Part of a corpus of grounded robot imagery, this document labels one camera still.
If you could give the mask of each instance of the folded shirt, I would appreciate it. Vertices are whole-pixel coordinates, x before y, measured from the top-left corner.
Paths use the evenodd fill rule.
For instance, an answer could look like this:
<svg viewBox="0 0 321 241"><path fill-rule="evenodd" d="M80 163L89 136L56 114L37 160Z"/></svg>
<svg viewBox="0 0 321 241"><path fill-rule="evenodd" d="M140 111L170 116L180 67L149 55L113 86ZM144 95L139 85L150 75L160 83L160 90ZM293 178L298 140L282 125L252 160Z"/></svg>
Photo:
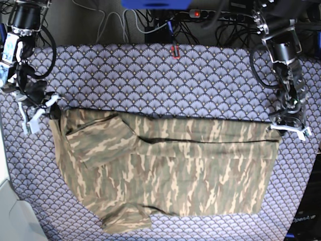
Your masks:
<svg viewBox="0 0 321 241"><path fill-rule="evenodd" d="M59 169L108 233L149 215L257 213L277 157L269 124L71 109L51 120Z"/></svg>

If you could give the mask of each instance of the red clip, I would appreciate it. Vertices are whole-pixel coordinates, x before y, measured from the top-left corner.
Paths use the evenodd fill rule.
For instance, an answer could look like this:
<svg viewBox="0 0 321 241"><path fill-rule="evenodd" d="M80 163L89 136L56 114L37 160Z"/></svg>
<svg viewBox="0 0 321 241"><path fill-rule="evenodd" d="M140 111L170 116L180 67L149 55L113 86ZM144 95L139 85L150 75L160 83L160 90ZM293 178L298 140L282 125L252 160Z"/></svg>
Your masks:
<svg viewBox="0 0 321 241"><path fill-rule="evenodd" d="M173 58L174 59L180 59L180 48L178 45L173 45L172 46L172 53L173 53Z"/></svg>

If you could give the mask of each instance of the camouflage shirt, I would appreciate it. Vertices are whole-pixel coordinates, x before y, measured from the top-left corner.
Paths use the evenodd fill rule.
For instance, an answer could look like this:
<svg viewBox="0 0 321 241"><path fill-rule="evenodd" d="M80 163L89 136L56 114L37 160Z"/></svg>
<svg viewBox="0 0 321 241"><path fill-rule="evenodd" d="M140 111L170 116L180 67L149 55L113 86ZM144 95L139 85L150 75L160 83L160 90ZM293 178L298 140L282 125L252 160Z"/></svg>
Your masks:
<svg viewBox="0 0 321 241"><path fill-rule="evenodd" d="M60 171L108 233L149 215L257 213L280 136L268 124L73 109L50 121Z"/></svg>

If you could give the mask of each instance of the purple patterned surface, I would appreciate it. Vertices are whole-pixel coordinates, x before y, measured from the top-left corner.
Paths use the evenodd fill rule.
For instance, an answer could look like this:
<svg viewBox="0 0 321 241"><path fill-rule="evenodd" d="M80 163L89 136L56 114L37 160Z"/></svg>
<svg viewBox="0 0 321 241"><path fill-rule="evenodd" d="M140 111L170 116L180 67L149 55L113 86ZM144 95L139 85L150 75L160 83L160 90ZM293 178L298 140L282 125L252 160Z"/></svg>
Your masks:
<svg viewBox="0 0 321 241"><path fill-rule="evenodd" d="M246 50L181 45L181 59L168 45L59 47L48 91L65 96L63 107L268 121L275 95L263 89L249 67ZM51 63L50 49L31 61L39 72ZM267 54L256 55L260 75L273 81ZM103 233L101 221L74 197L55 162L48 120L26 137L18 105L0 95L5 149L13 186L28 201L49 240L283 240L303 196L321 139L321 66L303 59L311 97L313 136L301 142L286 134L258 214L205 217L152 216L151 229Z"/></svg>

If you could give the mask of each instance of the patterned tablecloth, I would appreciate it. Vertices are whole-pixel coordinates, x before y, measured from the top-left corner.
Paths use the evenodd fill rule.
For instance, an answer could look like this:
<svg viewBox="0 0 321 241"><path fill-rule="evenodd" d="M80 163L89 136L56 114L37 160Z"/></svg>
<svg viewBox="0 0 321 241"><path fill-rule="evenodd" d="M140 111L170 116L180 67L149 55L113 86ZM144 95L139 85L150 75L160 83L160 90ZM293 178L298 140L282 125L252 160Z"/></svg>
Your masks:
<svg viewBox="0 0 321 241"><path fill-rule="evenodd" d="M175 60L168 45L69 46L58 48L48 91L65 96L62 107L88 107L174 116L268 121L275 94L253 78L246 50L182 45ZM44 73L51 49L31 63ZM74 197L55 162L48 120L25 136L18 104L0 95L13 186L28 201L49 240L283 240L303 196L321 139L321 65L302 59L308 85L307 118L313 136L301 142L286 134L262 204L255 215L152 216L151 229L110 235ZM273 82L267 54L256 55L260 75Z"/></svg>

